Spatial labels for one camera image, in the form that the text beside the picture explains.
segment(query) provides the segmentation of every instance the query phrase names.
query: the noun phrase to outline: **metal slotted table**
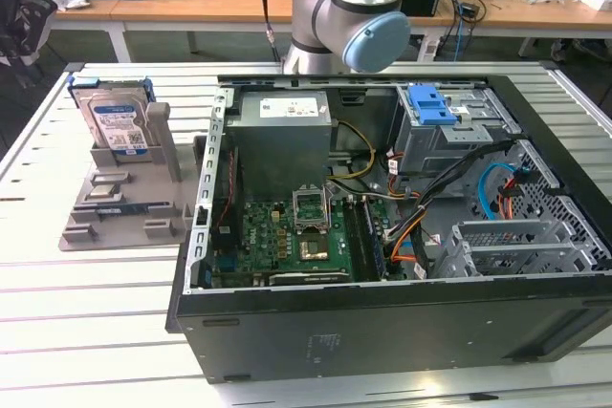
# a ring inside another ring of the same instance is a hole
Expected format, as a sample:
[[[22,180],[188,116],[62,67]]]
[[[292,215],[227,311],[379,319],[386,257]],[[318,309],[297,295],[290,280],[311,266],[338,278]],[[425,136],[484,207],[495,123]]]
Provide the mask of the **metal slotted table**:
[[[399,64],[390,71],[508,75],[612,199],[612,123],[562,73],[523,62]],[[91,64],[79,74],[149,76],[158,100],[172,107],[175,141],[190,143],[207,131],[217,75],[276,72],[253,63]],[[184,337],[164,330],[178,247],[57,249],[91,162],[91,136],[66,91],[68,75],[0,162],[0,406],[612,403],[611,329],[552,364],[208,386]]]

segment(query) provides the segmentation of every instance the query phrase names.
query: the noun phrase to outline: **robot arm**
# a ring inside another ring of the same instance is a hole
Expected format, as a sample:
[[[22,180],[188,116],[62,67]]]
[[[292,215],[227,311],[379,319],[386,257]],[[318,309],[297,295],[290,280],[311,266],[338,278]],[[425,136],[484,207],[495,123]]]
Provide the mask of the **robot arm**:
[[[379,72],[405,50],[402,0],[294,0],[285,74]]]

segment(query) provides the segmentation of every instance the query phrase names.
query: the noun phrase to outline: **blue hard drive label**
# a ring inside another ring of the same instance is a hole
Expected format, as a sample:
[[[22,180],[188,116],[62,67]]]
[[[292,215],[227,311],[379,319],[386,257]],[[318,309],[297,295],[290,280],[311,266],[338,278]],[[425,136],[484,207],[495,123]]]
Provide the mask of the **blue hard drive label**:
[[[98,128],[108,146],[120,155],[143,155],[147,144],[136,109],[131,105],[106,105],[94,107]]]

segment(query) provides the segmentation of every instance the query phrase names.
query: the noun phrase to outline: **wooden desk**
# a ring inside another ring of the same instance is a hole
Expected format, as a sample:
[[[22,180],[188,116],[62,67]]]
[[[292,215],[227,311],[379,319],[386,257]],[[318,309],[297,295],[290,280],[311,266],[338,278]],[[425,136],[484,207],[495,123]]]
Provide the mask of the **wooden desk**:
[[[524,0],[483,0],[487,16],[474,35],[553,38],[612,38],[612,12],[593,11],[580,2],[529,5]],[[94,12],[61,13],[58,19],[85,21],[93,29],[105,2],[114,2],[109,17],[99,23],[111,35],[120,62],[130,62],[123,38],[126,31],[263,32],[261,0],[99,0]],[[269,0],[270,18],[277,32],[291,30],[292,0]],[[412,33],[425,36],[419,60],[433,60],[436,43],[452,24],[452,5],[441,0],[436,15],[411,18]],[[188,35],[196,50],[193,33]]]

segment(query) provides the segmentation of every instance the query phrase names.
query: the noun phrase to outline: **yellow wire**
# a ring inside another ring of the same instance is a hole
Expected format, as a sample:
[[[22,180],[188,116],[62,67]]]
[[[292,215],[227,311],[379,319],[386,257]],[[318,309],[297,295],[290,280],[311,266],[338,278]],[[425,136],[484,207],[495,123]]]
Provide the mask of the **yellow wire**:
[[[365,166],[365,168],[362,169],[361,171],[353,172],[351,174],[339,174],[336,176],[328,176],[328,178],[329,179],[355,179],[356,177],[362,176],[363,174],[367,174],[370,171],[370,169],[372,169],[372,166],[374,165],[374,160],[376,158],[376,150],[374,150],[374,147],[372,146],[370,141],[367,139],[367,137],[364,136],[363,133],[359,129],[357,129],[355,126],[353,126],[351,123],[349,123],[348,121],[339,120],[338,124],[343,124],[344,126],[349,127],[355,134],[357,134],[367,144],[367,148],[370,150],[370,161]]]

